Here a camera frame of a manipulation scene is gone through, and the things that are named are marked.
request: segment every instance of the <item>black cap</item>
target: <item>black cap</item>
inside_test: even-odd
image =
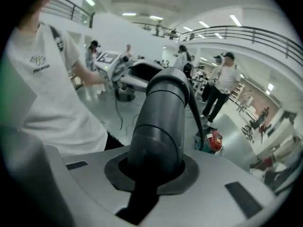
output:
[[[216,61],[222,62],[222,58],[220,55],[214,56],[214,58],[216,59]]]
[[[96,47],[99,46],[99,43],[98,43],[97,40],[93,40],[90,44],[92,44],[92,45],[94,45],[94,46],[96,46]]]
[[[229,58],[231,58],[231,59],[233,59],[233,60],[235,59],[235,56],[234,56],[233,53],[231,53],[231,52],[225,53],[224,57],[229,57]]]

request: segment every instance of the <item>floor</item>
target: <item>floor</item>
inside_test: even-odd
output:
[[[232,119],[232,121],[236,124],[236,126],[239,129],[241,129],[246,124],[249,124],[249,121],[251,118],[243,111],[241,111],[241,113],[239,113],[237,111],[237,108],[238,108],[238,105],[236,105],[233,101],[228,100],[223,105],[221,112],[228,115]],[[262,141],[261,134],[257,130],[253,131],[252,137],[253,137],[254,141],[249,141],[249,143],[253,150],[256,145],[260,145],[260,144],[262,144],[262,142],[265,141],[265,138]]]
[[[119,111],[123,118],[123,126],[121,128],[121,119],[119,118],[115,107],[114,92],[107,88],[106,92],[96,96],[93,89],[85,89],[81,87],[77,90],[79,98],[87,106],[87,108],[103,123],[104,127],[114,135],[119,141],[125,145],[130,144],[137,116],[145,100],[145,94],[136,92],[136,98],[131,102],[117,102]],[[197,100],[199,111],[202,112],[205,104]],[[233,105],[226,103],[214,120],[214,127],[218,128],[223,135],[224,155],[245,171],[249,171],[249,164],[257,161],[256,155],[249,142],[241,132],[239,125],[240,119],[234,117],[231,109]],[[194,135],[198,129],[193,115],[187,106],[185,109],[185,141],[184,147],[195,147]]]

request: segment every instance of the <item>railing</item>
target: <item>railing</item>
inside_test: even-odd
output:
[[[182,34],[179,32],[176,32],[175,36],[173,36],[172,34],[170,34],[172,29],[166,28],[163,26],[157,27],[156,25],[146,24],[146,23],[137,23],[137,22],[133,22],[133,24],[136,24],[139,27],[141,27],[142,29],[149,31],[154,36],[159,36],[162,38],[167,37],[167,38],[171,38],[171,40],[178,41],[178,42],[180,41],[180,37],[182,36]]]
[[[43,12],[57,15],[81,23],[92,28],[95,13],[88,13],[69,0],[51,0],[43,9]]]
[[[263,44],[281,53],[286,58],[292,58],[303,66],[303,48],[289,38],[277,33],[247,26],[214,26],[186,32],[181,36],[181,42],[205,39],[241,39],[251,41],[252,44]]]

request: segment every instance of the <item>sneaker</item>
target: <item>sneaker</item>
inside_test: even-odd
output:
[[[201,119],[207,119],[208,117],[209,117],[209,115],[208,115],[208,116],[204,116],[203,114],[200,115],[200,118],[201,118]]]

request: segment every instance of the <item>ceiling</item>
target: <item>ceiling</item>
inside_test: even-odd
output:
[[[196,54],[196,48],[189,48],[188,51],[190,54]],[[211,63],[214,62],[214,56],[221,53],[223,53],[222,50],[203,48],[201,56]],[[238,53],[234,55],[235,63],[246,77],[257,82],[265,90],[269,83],[274,85],[271,94],[282,103],[285,109],[292,111],[293,108],[303,105],[303,93],[286,76],[249,56]]]
[[[135,17],[123,17],[132,22],[142,22],[142,23],[156,23],[152,21],[149,16],[154,15],[158,17],[163,17],[163,26],[172,27],[178,25],[180,26],[184,21],[189,21],[195,18],[196,22],[199,19],[204,19],[209,21],[209,26],[215,24],[230,24],[234,25],[232,20],[230,20],[229,15],[232,11],[227,13],[222,10],[223,8],[233,6],[233,8],[238,8],[233,11],[241,17],[242,7],[247,6],[261,6],[262,4],[267,4],[265,0],[95,0],[97,5],[97,10],[111,12],[116,15],[122,16],[125,12],[137,13]],[[209,11],[221,9],[219,16],[213,17],[212,13]]]
[[[188,27],[193,30],[205,28],[204,25],[200,24],[199,21],[203,21],[208,26],[222,26],[222,25],[236,25],[231,19],[230,15],[234,15],[240,23],[243,24],[243,13],[242,8],[227,8],[227,9],[216,9],[204,14],[198,15],[185,23],[180,24],[176,29],[181,33],[188,32],[183,27]]]

